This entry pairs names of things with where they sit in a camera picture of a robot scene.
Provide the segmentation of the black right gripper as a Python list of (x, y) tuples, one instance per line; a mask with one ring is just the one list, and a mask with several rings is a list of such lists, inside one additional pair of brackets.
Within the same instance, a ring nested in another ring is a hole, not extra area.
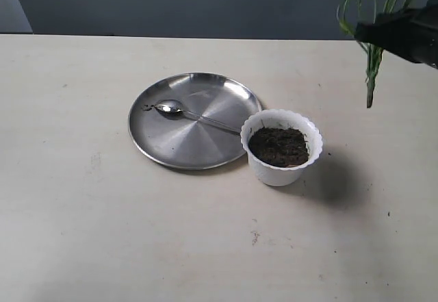
[(359, 22), (355, 40), (380, 47), (408, 62), (437, 65), (437, 6), (407, 8)]

